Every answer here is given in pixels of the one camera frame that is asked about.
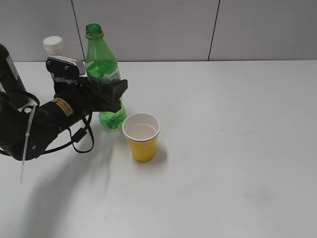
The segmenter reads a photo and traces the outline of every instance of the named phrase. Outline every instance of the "white bottle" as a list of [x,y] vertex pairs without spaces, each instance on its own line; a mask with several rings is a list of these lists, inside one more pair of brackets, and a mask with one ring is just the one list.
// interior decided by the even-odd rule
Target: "white bottle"
[[49,56],[65,56],[65,43],[61,37],[47,37],[43,40],[43,45]]

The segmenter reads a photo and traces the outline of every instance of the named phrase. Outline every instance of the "cup rim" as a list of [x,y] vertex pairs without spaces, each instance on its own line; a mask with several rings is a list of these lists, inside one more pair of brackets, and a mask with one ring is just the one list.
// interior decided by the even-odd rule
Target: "cup rim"
[[[126,132],[125,129],[124,129],[125,123],[127,122],[127,120],[128,120],[130,117],[135,116],[135,115],[138,115],[138,114],[149,115],[149,116],[154,117],[154,118],[157,120],[157,122],[158,122],[158,130],[157,130],[157,132],[156,132],[153,136],[151,136],[151,137],[149,137],[149,138],[146,138],[146,139],[135,139],[135,138],[133,138],[133,137],[131,137],[131,136],[129,136],[129,135],[127,134],[127,132]],[[134,141],[134,142],[148,142],[148,141],[153,140],[155,137],[158,136],[159,131],[160,131],[160,122],[159,122],[159,120],[158,120],[154,115],[152,115],[152,114],[149,114],[149,113],[134,113],[134,114],[128,116],[128,117],[124,120],[123,125],[122,125],[122,131],[123,131],[124,136],[127,137],[129,140],[132,140],[132,141]]]

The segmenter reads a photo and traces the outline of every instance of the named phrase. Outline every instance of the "table surface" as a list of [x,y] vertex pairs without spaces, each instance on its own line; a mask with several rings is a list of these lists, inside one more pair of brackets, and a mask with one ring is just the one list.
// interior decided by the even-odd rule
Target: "table surface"
[[[42,103],[53,98],[45,63],[16,67]],[[28,161],[23,184],[21,162],[0,156],[0,237],[317,237],[317,61],[119,68],[127,113],[161,122],[156,157],[134,161],[98,114],[91,153]],[[51,147],[68,140],[62,133]]]

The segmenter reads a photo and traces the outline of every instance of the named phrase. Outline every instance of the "green plastic bottle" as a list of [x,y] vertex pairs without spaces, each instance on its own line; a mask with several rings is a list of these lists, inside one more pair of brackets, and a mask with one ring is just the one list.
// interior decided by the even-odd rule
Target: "green plastic bottle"
[[[89,24],[86,26],[86,38],[88,39],[86,72],[90,82],[101,92],[103,85],[121,80],[118,62],[106,45],[103,36],[100,25]],[[111,130],[120,129],[126,117],[122,104],[117,113],[99,112],[101,125]]]

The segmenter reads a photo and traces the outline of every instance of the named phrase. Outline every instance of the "yellow paper cup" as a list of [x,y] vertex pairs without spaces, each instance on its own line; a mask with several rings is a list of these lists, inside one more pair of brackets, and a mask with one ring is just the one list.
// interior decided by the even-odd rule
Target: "yellow paper cup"
[[155,116],[148,113],[130,115],[124,121],[122,130],[136,161],[147,162],[154,157],[160,130],[159,120]]

